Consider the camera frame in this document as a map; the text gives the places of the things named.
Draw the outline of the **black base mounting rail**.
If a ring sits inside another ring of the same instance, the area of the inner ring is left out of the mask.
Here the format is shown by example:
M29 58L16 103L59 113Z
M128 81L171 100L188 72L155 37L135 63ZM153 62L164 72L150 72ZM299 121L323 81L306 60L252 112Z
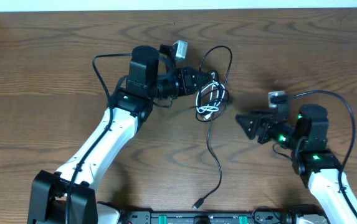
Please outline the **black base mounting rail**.
M319 214L289 215L267 211L248 213L168 213L149 211L124 212L118 224L275 224L309 223L328 224L329 221Z

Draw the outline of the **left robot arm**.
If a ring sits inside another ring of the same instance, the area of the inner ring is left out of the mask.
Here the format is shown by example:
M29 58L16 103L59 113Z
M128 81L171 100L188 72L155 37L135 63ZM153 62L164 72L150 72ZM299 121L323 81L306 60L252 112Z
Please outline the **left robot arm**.
M184 60L186 43L141 45L129 53L128 75L114 92L106 91L103 118L83 146L54 173L40 171L32 182L28 223L118 223L121 213L98 202L95 193L122 147L138 132L155 105L198 92L212 75Z

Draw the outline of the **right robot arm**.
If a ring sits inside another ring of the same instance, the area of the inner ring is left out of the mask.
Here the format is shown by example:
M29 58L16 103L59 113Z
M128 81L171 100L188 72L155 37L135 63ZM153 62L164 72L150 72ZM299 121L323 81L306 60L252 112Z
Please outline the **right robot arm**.
M316 104L300 107L295 125L288 124L288 104L272 110L236 115L250 140L270 141L291 150L294 172L320 204L329 223L357 223L357 198L340 172L341 163L327 147L327 110Z

